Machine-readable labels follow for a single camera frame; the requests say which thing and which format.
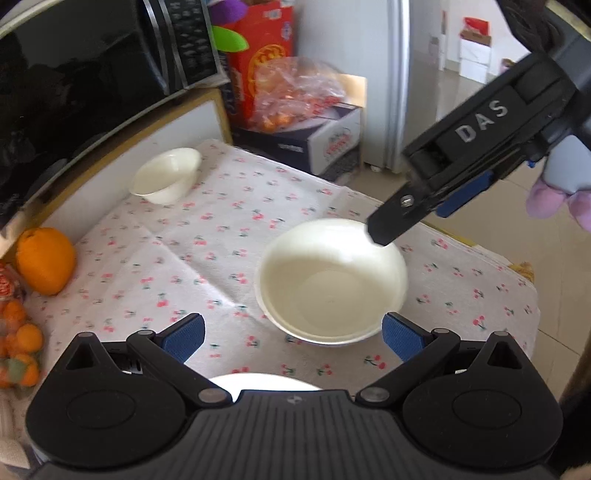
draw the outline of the ribbed black surface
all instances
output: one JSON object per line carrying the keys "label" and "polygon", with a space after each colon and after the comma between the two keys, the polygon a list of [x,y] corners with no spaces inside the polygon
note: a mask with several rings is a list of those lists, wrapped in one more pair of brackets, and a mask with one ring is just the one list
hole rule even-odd
{"label": "ribbed black surface", "polygon": [[[412,446],[387,411],[356,406],[344,391],[244,392],[232,407],[202,411],[179,443],[142,465],[84,473],[47,464],[33,476],[35,480],[492,477],[437,463]],[[553,478],[542,467],[504,477]]]}

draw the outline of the bowl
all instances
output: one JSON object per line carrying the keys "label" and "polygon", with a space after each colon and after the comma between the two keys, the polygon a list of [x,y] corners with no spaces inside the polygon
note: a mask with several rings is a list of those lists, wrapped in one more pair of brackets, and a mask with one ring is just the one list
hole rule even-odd
{"label": "bowl", "polygon": [[265,315],[284,332],[345,345],[381,330],[384,315],[402,307],[408,278],[396,245],[373,243],[364,223],[322,219],[270,243],[254,286]]}
{"label": "bowl", "polygon": [[152,158],[136,173],[130,193],[151,203],[178,202],[197,179],[201,154],[194,148],[175,148]]}

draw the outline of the cherry print tablecloth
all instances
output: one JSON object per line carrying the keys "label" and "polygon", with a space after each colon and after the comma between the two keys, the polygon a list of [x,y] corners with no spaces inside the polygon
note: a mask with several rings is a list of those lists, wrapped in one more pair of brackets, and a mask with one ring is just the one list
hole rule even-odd
{"label": "cherry print tablecloth", "polygon": [[[381,335],[338,348],[286,335],[252,285],[263,249],[281,233],[315,218],[364,220],[379,202],[221,142],[199,150],[199,182],[186,198],[167,206],[127,198],[76,245],[69,285],[57,297],[30,296],[27,309],[47,332],[45,369],[79,331],[123,340],[190,312],[204,316],[207,333],[187,365],[207,377],[265,372],[355,392],[396,367]],[[471,340],[508,330],[531,354],[540,318],[531,283],[425,225],[397,244],[410,277],[404,316]]]}

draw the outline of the red box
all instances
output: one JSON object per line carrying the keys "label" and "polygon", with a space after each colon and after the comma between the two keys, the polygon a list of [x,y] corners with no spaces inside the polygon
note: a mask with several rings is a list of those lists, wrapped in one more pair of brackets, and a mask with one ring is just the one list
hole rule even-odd
{"label": "red box", "polygon": [[227,53],[234,105],[226,108],[230,121],[246,126],[254,110],[255,70],[269,60],[293,56],[293,7],[282,7],[278,0],[248,7],[244,18],[224,25],[242,35],[250,48]]}

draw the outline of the transparent plastic bag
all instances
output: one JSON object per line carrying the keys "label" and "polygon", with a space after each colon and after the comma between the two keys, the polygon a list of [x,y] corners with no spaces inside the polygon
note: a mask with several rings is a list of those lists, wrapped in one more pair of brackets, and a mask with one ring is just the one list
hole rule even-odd
{"label": "transparent plastic bag", "polygon": [[255,85],[250,126],[267,133],[319,116],[345,98],[337,72],[305,57],[283,57],[259,65]]}

